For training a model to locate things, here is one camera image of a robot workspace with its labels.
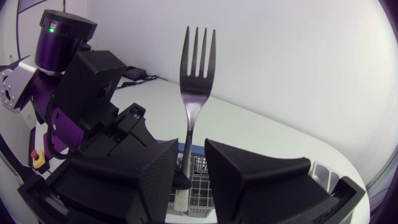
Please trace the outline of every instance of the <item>white table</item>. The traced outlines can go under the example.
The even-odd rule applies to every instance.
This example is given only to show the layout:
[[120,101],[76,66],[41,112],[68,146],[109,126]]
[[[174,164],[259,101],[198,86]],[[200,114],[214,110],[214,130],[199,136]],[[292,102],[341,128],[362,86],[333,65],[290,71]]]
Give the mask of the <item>white table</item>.
[[[179,142],[185,142],[187,120],[178,85],[153,80],[116,90],[111,102],[119,111],[132,103],[141,105],[147,110],[144,117],[153,137],[160,140],[179,138]],[[36,147],[43,146],[45,131],[46,127],[37,128]],[[312,163],[319,161],[366,189],[354,166],[335,148],[286,125],[213,97],[209,98],[199,114],[192,143],[203,146],[205,138],[265,156],[306,157]],[[61,161],[52,159],[50,170],[54,170],[60,163]],[[351,223],[369,223],[369,214],[369,198],[365,194],[354,209]],[[212,212],[206,219],[167,215],[166,222],[216,223],[216,213]]]

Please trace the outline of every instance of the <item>fork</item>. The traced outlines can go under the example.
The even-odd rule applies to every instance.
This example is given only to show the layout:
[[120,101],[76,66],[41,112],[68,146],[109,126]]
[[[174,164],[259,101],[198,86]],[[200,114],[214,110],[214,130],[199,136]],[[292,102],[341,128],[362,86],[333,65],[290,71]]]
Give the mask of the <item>fork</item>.
[[[198,28],[195,33],[195,41],[193,45],[193,56],[191,74],[188,75],[188,46],[189,46],[189,27],[185,34],[184,46],[182,49],[181,66],[180,66],[180,91],[181,98],[187,112],[187,137],[185,139],[184,154],[182,159],[182,172],[190,177],[190,162],[191,162],[191,146],[192,135],[195,121],[203,105],[210,96],[211,88],[213,86],[214,73],[216,69],[216,30],[213,30],[211,38],[210,57],[208,62],[207,76],[205,72],[205,55],[206,55],[206,33],[203,37],[203,44],[201,48],[199,76],[196,77],[197,70],[197,54],[198,54]],[[188,193],[189,190],[178,190],[174,200],[174,210],[186,212],[188,210]]]

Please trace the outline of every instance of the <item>white wall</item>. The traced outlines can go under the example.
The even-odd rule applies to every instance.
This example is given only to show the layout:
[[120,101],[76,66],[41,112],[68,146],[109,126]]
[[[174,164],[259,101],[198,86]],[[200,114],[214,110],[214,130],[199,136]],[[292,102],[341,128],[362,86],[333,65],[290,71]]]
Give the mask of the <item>white wall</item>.
[[378,1],[90,0],[88,18],[94,49],[175,83],[186,26],[217,28],[212,94],[331,144],[365,184],[398,143],[398,48]]
[[0,52],[0,63],[10,64],[9,57],[13,60],[18,59],[17,39],[16,39],[16,11],[18,1],[6,1],[0,12],[0,45],[3,51]]

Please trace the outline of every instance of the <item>dish rack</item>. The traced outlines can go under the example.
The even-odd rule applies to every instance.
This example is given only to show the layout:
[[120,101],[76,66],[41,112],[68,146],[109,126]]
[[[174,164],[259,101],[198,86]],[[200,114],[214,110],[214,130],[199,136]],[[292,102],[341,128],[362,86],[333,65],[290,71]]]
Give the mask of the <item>dish rack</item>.
[[[189,189],[188,216],[206,218],[214,209],[213,194],[210,189],[210,178],[203,155],[191,156],[190,180],[192,187]],[[183,212],[174,210],[175,190],[171,192],[167,213],[172,215],[183,215]]]

